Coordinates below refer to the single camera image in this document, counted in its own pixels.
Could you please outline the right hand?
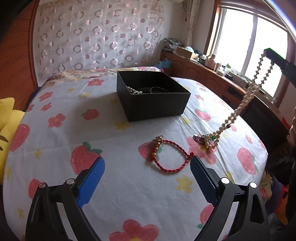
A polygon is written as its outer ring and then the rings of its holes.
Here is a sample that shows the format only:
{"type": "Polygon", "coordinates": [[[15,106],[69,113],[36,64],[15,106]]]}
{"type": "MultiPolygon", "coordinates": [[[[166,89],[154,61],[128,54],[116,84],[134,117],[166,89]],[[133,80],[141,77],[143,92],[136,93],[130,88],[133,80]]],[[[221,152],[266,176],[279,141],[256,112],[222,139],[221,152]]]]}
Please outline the right hand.
{"type": "Polygon", "coordinates": [[[291,145],[296,147],[296,108],[294,109],[294,116],[292,119],[292,125],[289,130],[289,135],[287,136],[287,140],[291,145]]]}

